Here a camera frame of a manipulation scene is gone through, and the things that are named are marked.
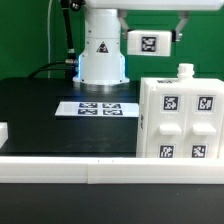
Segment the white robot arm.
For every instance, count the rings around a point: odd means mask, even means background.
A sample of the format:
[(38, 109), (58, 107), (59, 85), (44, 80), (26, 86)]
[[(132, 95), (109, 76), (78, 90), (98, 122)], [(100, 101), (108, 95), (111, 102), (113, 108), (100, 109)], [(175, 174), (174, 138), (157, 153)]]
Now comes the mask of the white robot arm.
[[(76, 86), (108, 90), (125, 85), (125, 58), (120, 39), (127, 40), (127, 53), (139, 56), (169, 56), (171, 44), (181, 38), (181, 30), (191, 11), (216, 11), (224, 0), (59, 0), (63, 10), (68, 46), (68, 62), (74, 68)], [(85, 10), (85, 48), (77, 55), (70, 26), (70, 11)], [(180, 22), (171, 31), (131, 29), (125, 21), (130, 10), (177, 11)]]

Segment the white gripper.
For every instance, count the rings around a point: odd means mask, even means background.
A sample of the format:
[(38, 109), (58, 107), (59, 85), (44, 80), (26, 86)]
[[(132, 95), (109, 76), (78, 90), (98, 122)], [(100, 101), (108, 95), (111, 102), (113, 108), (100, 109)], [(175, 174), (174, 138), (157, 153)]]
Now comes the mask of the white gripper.
[(179, 23), (172, 31), (172, 41), (178, 42), (189, 20), (188, 11), (219, 10), (224, 6), (224, 0), (86, 0), (86, 4), (97, 9), (119, 9), (118, 20), (124, 38), (128, 37), (129, 31), (126, 10), (184, 10), (179, 12)]

